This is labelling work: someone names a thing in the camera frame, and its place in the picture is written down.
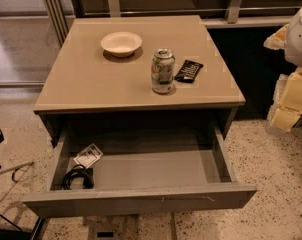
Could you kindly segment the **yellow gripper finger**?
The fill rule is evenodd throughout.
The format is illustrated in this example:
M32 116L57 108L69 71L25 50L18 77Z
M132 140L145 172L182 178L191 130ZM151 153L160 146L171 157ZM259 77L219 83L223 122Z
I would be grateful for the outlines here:
M302 118L302 67L276 82L267 120L271 127L290 131Z
M271 50L283 49L285 47L287 29L288 24L282 26L264 41L263 46Z

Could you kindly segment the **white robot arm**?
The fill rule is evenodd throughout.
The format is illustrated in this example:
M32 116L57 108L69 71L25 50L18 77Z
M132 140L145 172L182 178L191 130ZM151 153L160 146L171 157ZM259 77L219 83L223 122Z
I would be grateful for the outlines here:
M296 66L289 76L281 74L277 80L267 116L272 128L288 132L302 118L302 7L288 24L265 40L264 46L282 49L285 59Z

